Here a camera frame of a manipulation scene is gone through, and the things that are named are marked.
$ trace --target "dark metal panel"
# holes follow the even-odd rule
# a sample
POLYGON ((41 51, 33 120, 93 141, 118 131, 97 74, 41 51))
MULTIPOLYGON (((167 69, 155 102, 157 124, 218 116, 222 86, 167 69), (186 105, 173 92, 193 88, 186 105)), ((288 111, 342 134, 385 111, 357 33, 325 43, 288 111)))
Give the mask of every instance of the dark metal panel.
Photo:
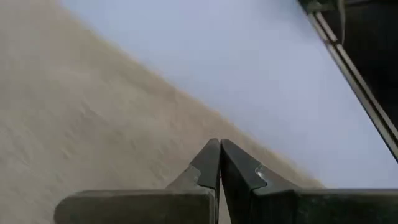
POLYGON ((215 222, 213 190, 99 190, 62 200, 57 224, 132 224, 215 222))

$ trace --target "metal frame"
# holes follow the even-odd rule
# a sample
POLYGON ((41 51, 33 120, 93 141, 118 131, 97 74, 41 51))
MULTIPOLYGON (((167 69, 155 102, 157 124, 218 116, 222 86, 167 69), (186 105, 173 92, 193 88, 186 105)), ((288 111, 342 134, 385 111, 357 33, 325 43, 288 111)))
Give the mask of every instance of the metal frame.
POLYGON ((398 162, 398 130, 370 91, 362 75, 344 50, 344 47, 339 43, 322 14, 320 12, 309 12, 308 18, 398 162))

